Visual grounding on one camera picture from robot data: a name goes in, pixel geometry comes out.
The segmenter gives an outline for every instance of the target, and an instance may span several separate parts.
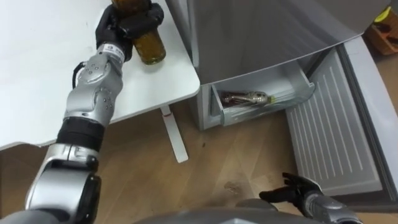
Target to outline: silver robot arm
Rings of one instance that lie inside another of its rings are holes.
[[[354,211],[326,196],[315,181],[283,173],[285,187],[261,192],[260,198],[269,203],[290,202],[307,218],[325,224],[362,224]]]
[[[97,53],[81,63],[62,127],[30,186],[25,211],[0,223],[94,222],[101,190],[101,179],[95,175],[98,153],[123,87],[123,63],[131,58],[132,40],[155,29],[163,18],[156,3],[147,12],[124,19],[113,6],[106,8],[96,29]]]
[[[26,210],[63,211],[71,223],[93,222],[101,187],[98,152],[123,87],[123,62],[122,49],[113,44],[103,44],[87,61],[68,96],[57,141],[27,194]]]

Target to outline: gray refrigerator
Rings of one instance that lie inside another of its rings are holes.
[[[168,0],[200,129],[285,110],[298,172],[351,208],[398,212],[398,117],[361,34],[388,0]],[[279,96],[231,110],[219,90]]]

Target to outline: white table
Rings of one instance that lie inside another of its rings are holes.
[[[62,125],[72,71],[95,54],[95,27],[110,0],[0,0],[0,150],[54,142]],[[165,1],[159,33],[165,60],[144,65],[137,52],[123,66],[124,87],[112,123],[162,108],[177,160],[188,159],[169,104],[194,96],[196,71]]]

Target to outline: drawer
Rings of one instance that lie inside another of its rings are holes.
[[[245,103],[224,107],[222,91],[262,91],[275,98],[272,104],[255,105]],[[315,91],[297,62],[250,73],[242,77],[225,80],[211,86],[210,114],[219,118],[223,126],[286,109],[308,100]]]

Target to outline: floor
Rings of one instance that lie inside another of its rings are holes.
[[[398,55],[376,61],[398,108]],[[96,223],[125,224],[183,208],[233,206],[280,187],[282,172],[296,172],[283,112],[199,132],[186,101],[172,109],[190,159],[176,163],[158,110],[112,124],[100,153],[103,186]],[[2,217],[23,208],[45,151],[23,145],[0,153]],[[298,214],[289,204],[277,206]],[[365,223],[398,223],[397,214],[359,216]]]

